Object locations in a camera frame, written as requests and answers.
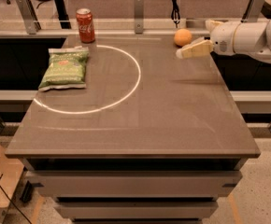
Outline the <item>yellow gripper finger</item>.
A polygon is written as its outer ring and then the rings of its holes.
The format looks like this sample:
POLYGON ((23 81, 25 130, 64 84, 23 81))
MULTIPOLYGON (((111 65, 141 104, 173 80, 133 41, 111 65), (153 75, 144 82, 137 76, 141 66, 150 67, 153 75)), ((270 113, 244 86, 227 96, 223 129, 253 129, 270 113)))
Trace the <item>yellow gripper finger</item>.
POLYGON ((222 25, 222 21, 206 20, 205 25, 206 29, 211 33, 216 27, 222 25))
POLYGON ((213 43, 210 40, 203 40, 195 44, 189 44, 176 51, 180 59, 196 58, 209 55, 213 51, 213 43))

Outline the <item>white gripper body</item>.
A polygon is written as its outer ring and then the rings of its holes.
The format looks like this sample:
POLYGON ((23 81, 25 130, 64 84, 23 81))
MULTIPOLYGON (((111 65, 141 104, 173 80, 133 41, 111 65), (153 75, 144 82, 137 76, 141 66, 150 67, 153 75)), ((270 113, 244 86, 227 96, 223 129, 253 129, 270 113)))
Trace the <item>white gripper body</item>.
POLYGON ((213 50, 219 55, 234 55, 234 35, 239 23, 228 21, 214 28, 210 33, 210 40, 213 43, 213 50))

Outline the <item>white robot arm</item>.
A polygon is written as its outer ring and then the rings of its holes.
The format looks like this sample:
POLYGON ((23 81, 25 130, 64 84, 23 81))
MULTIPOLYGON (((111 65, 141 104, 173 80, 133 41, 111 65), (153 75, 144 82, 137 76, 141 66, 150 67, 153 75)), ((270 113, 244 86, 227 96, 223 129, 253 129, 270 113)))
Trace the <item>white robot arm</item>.
POLYGON ((247 55, 263 63, 271 63, 271 20, 258 22, 206 21, 210 39, 199 37, 178 49, 180 59, 203 57, 211 52, 219 55, 247 55))

